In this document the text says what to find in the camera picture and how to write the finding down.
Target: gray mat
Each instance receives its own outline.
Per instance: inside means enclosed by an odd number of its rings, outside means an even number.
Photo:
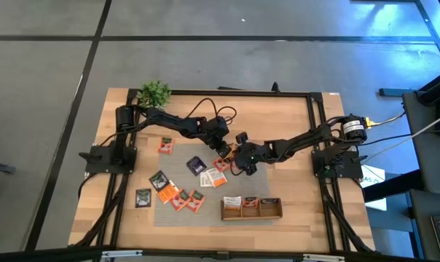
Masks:
[[[247,176],[245,173],[234,176],[224,171],[228,182],[217,188],[201,188],[199,176],[194,176],[186,167],[186,163],[198,156],[212,168],[212,161],[218,157],[217,153],[206,145],[176,145],[171,155],[160,154],[159,169],[171,179],[178,188],[187,193],[192,189],[198,190],[205,196],[205,201],[197,211],[192,212],[184,207],[176,212],[171,203],[165,205],[157,197],[155,201],[155,226],[257,226],[272,225],[272,221],[225,221],[221,220],[220,200],[223,197],[269,197],[269,184],[265,165],[259,163],[257,172]]]

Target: green plant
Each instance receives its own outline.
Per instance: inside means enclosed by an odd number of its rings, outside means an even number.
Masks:
[[[140,100],[140,106],[160,109],[166,106],[170,95],[171,90],[168,88],[168,84],[157,80],[141,84],[136,97]]]

